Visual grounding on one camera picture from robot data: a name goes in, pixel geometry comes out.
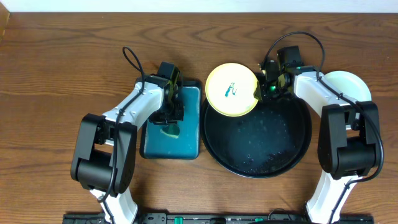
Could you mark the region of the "green yellow sponge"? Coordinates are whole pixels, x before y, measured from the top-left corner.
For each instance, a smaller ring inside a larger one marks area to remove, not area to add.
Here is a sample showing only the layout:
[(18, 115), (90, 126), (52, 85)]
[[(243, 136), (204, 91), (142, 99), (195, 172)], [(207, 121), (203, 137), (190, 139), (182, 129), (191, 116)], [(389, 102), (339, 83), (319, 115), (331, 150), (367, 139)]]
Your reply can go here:
[(160, 132), (168, 137), (178, 139), (180, 135), (180, 128), (178, 124), (168, 124), (161, 128)]

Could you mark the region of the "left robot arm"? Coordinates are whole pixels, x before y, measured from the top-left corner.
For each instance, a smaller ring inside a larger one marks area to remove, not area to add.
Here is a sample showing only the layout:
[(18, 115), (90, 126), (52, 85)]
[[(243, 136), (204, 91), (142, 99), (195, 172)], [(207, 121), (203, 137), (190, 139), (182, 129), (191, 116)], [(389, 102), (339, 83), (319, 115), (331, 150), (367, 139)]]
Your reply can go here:
[(183, 79), (142, 75), (133, 91), (113, 109), (88, 113), (80, 123), (71, 178), (100, 203), (108, 223), (134, 223), (138, 206), (129, 184), (134, 173), (137, 132), (147, 122), (174, 124), (183, 119), (178, 95)]

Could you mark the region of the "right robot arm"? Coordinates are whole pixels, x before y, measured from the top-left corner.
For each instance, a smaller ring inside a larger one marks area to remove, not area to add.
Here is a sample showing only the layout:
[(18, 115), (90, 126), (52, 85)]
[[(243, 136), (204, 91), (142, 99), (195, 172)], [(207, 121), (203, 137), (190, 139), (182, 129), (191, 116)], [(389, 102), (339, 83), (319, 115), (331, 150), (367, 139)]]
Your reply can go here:
[(261, 62), (259, 68), (271, 91), (287, 90), (320, 117), (318, 160), (322, 174), (305, 204), (312, 223), (336, 223), (353, 187), (381, 170), (384, 150), (379, 112), (368, 86), (346, 71), (319, 72), (303, 62)]

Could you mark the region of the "yellow plate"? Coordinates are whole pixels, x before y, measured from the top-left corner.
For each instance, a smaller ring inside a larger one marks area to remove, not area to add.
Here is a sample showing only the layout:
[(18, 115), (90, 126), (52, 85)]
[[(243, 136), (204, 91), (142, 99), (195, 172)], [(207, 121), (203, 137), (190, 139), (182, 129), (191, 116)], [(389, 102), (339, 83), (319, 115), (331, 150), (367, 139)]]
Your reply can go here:
[(224, 63), (214, 68), (206, 79), (205, 93), (211, 107), (230, 117), (249, 113), (258, 103), (257, 78), (246, 66)]

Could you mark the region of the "white plate with scribble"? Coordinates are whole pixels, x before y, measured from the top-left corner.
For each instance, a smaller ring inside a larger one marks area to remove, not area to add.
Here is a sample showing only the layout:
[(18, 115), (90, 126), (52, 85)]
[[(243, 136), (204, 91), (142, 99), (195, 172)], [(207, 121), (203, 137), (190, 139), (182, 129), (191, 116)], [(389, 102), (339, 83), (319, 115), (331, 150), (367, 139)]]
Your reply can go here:
[(365, 82), (353, 73), (334, 71), (325, 75), (326, 80), (345, 95), (358, 101), (371, 101), (371, 92)]

